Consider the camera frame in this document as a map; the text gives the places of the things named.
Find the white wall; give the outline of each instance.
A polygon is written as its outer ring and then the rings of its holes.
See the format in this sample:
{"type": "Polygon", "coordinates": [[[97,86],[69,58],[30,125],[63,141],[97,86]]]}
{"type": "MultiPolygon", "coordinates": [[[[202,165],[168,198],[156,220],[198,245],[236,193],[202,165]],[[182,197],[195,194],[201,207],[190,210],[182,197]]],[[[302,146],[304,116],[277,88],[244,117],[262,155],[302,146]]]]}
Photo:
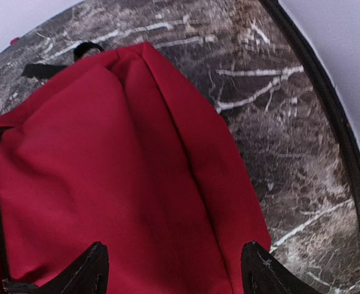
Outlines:
{"type": "Polygon", "coordinates": [[[0,0],[0,52],[9,42],[81,0],[0,0]]]}

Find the black object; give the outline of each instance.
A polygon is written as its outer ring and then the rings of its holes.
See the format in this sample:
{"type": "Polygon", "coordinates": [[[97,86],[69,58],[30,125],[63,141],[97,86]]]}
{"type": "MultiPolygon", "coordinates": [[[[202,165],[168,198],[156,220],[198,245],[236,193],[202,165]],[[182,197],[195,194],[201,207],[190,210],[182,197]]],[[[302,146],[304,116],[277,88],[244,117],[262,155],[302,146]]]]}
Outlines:
{"type": "Polygon", "coordinates": [[[320,294],[296,278],[257,242],[244,245],[241,270],[246,294],[320,294]]]}
{"type": "MultiPolygon", "coordinates": [[[[78,61],[80,58],[83,57],[84,54],[86,54],[91,49],[98,49],[99,52],[105,51],[98,44],[92,42],[84,42],[74,49],[74,61],[78,61]]],[[[27,78],[49,79],[65,68],[67,68],[67,66],[53,66],[51,64],[41,63],[27,64],[24,71],[21,73],[21,76],[27,78]]]]}
{"type": "Polygon", "coordinates": [[[21,76],[27,78],[51,78],[65,68],[67,66],[52,66],[50,64],[39,63],[27,64],[21,76]]]}
{"type": "Polygon", "coordinates": [[[98,49],[99,52],[105,51],[100,45],[92,42],[85,42],[81,43],[78,47],[74,50],[74,61],[78,61],[80,58],[83,57],[91,49],[98,49]]]}
{"type": "Polygon", "coordinates": [[[41,287],[4,279],[7,293],[106,294],[109,278],[107,247],[95,242],[64,271],[41,287]]]}

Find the backpack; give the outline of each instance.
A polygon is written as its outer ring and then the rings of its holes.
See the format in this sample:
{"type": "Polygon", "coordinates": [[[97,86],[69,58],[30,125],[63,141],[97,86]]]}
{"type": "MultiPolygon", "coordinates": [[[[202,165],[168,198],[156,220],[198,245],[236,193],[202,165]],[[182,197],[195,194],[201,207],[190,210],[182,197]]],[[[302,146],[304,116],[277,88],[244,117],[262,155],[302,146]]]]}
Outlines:
{"type": "Polygon", "coordinates": [[[253,287],[270,236],[196,88],[149,43],[47,69],[0,117],[0,293],[253,287]]]}

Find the red fabric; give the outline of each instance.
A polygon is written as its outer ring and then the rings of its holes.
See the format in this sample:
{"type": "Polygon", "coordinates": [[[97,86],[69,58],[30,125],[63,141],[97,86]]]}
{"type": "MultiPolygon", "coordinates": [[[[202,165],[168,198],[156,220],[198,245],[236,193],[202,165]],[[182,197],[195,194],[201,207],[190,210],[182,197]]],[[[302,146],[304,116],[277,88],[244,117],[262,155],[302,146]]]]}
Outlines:
{"type": "Polygon", "coordinates": [[[242,293],[270,237],[225,122],[150,44],[85,58],[0,117],[10,272],[42,285],[92,242],[108,293],[242,293]]]}

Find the marble pattern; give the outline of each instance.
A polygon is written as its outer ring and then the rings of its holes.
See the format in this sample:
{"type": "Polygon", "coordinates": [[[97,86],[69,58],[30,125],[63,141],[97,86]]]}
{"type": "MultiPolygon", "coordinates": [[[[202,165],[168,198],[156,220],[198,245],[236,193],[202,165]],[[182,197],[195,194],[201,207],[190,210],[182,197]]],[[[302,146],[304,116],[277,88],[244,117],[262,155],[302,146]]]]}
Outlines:
{"type": "Polygon", "coordinates": [[[321,293],[360,293],[360,239],[337,144],[304,68],[254,0],[87,0],[0,54],[0,115],[44,81],[25,64],[72,64],[84,40],[151,42],[226,120],[273,239],[321,293]]]}

